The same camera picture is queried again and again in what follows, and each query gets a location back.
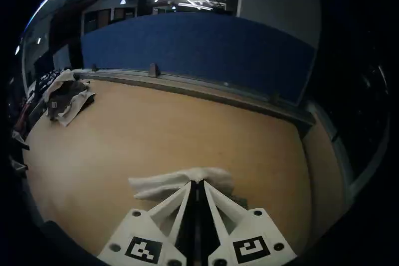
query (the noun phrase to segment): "white towel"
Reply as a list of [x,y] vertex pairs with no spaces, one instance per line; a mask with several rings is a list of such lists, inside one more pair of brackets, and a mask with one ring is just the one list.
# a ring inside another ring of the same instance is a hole
[[135,199],[162,201],[182,188],[187,182],[200,182],[205,179],[225,195],[231,195],[234,184],[231,174],[221,168],[191,168],[174,173],[148,178],[129,178],[129,184],[135,190]]
[[77,116],[79,111],[82,109],[83,105],[86,103],[87,99],[90,96],[95,95],[88,90],[80,92],[75,95],[71,99],[71,103],[66,107],[64,112],[59,113],[55,118],[63,125],[64,127],[68,126],[70,122]]
[[58,90],[65,81],[75,81],[75,78],[73,77],[73,72],[69,69],[62,71],[61,74],[54,79],[51,85],[43,93],[44,101],[46,103],[48,102],[51,93]]

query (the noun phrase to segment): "blue fabric panel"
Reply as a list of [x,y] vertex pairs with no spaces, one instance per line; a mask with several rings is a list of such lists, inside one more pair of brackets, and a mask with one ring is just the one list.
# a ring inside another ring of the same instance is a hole
[[142,16],[82,37],[84,67],[148,70],[229,82],[296,102],[315,49],[264,24],[214,13]]

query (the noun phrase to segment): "wall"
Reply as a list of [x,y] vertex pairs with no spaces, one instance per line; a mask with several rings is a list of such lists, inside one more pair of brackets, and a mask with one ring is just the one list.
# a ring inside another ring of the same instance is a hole
[[277,28],[318,47],[320,0],[238,0],[238,3],[237,16]]
[[82,20],[81,20],[81,36],[84,35],[84,16],[88,12],[98,11],[102,9],[111,9],[111,20],[113,20],[114,16],[114,8],[116,7],[136,7],[136,0],[125,0],[125,4],[121,4],[121,0],[98,0],[95,4],[89,6],[82,12]]
[[81,39],[85,68],[148,70],[228,82],[296,103],[314,56],[277,29],[213,13],[169,13],[118,22]]

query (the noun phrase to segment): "table surface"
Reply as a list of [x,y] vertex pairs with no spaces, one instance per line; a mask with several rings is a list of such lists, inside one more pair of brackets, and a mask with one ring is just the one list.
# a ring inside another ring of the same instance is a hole
[[306,245],[311,191],[297,129],[270,116],[154,89],[91,81],[95,102],[68,125],[45,115],[24,151],[29,186],[53,220],[94,255],[138,201],[129,177],[192,167],[231,172],[233,194],[263,207],[292,249]]

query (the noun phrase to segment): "screw hole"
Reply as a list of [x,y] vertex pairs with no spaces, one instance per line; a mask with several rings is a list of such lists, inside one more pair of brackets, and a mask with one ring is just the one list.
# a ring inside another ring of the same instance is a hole
[[273,247],[276,251],[281,251],[281,250],[283,250],[283,248],[284,248],[284,244],[282,244],[282,243],[276,243],[275,245],[274,245],[274,247]]
[[227,261],[225,259],[217,259],[213,262],[213,266],[227,266]]
[[168,266],[182,266],[182,262],[179,260],[169,260]]
[[113,252],[118,252],[121,250],[121,247],[116,243],[111,243],[109,245],[109,249],[112,250]]

